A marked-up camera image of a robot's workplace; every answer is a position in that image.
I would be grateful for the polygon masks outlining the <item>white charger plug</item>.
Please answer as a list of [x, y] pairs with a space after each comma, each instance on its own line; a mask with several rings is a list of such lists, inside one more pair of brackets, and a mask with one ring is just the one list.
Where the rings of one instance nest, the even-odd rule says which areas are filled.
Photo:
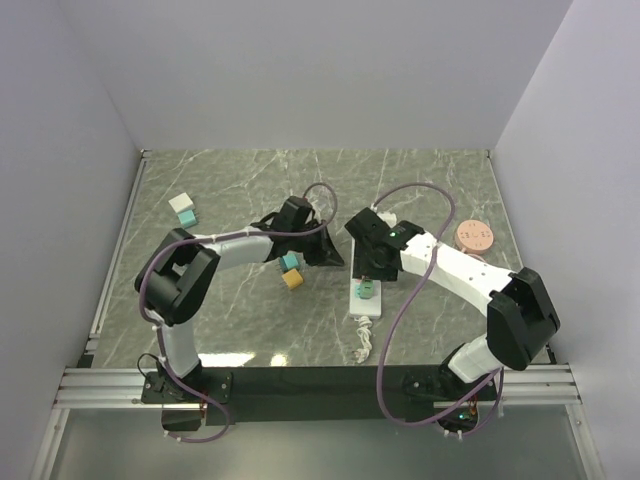
[[168, 203], [176, 214], [181, 214], [195, 208], [193, 200], [186, 192], [180, 193], [179, 195], [169, 199]]

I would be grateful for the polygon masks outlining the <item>round pink power socket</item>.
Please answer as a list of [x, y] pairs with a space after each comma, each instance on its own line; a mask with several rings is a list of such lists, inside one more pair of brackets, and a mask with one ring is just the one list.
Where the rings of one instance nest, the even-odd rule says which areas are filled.
[[466, 252], [482, 254], [488, 251], [494, 243], [491, 228], [479, 220], [465, 220], [455, 230], [457, 247]]

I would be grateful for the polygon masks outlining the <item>teal adapter plug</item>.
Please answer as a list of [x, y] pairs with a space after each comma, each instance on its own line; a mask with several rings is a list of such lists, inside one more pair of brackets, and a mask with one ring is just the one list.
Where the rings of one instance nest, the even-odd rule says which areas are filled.
[[287, 273], [291, 270], [299, 270], [300, 260], [296, 253], [289, 252], [278, 258], [278, 265], [282, 273]]

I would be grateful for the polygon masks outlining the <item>yellow adapter plug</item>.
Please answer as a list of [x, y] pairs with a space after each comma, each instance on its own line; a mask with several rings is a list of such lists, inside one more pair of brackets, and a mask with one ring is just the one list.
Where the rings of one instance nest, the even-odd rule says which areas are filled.
[[304, 278], [297, 269], [288, 270], [281, 278], [289, 290], [294, 290], [304, 283]]

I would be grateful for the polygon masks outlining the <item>white multicolour power strip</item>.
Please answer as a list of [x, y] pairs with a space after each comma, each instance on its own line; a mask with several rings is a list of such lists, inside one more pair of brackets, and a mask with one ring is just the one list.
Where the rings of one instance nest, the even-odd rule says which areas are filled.
[[375, 295], [370, 300], [362, 300], [356, 297], [356, 283], [363, 278], [355, 276], [355, 241], [351, 241], [351, 262], [350, 262], [350, 282], [349, 282], [349, 316], [358, 319], [360, 317], [368, 317], [376, 320], [382, 316], [382, 285], [379, 280], [375, 282]]

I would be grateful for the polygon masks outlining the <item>teal charger plug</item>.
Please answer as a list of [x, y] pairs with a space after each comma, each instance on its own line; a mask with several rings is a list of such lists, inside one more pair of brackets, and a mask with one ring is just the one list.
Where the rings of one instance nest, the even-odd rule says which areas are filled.
[[178, 214], [178, 220], [183, 228], [190, 228], [198, 223], [197, 216], [193, 210], [185, 210]]

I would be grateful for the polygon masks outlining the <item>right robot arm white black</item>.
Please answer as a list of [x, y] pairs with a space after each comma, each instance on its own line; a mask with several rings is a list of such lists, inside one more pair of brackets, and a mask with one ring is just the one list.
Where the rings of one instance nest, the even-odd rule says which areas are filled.
[[525, 370], [560, 328], [544, 282], [532, 269], [514, 272], [489, 265], [409, 221], [390, 226], [369, 208], [345, 228], [354, 240], [357, 278], [392, 282], [399, 272], [426, 275], [486, 318], [486, 333], [442, 363], [439, 387], [449, 398], [464, 397], [474, 381], [496, 369]]

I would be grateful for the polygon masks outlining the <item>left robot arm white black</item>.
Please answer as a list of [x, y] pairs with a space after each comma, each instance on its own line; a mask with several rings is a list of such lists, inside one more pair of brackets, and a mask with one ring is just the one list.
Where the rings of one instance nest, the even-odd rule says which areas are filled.
[[309, 266], [345, 262], [304, 197], [289, 197], [280, 210], [234, 232], [196, 236], [183, 228], [166, 234], [134, 282], [141, 313], [159, 332], [158, 366], [164, 389], [176, 401], [193, 399], [203, 387], [202, 363], [191, 324], [214, 274], [242, 265], [268, 263], [294, 252]]

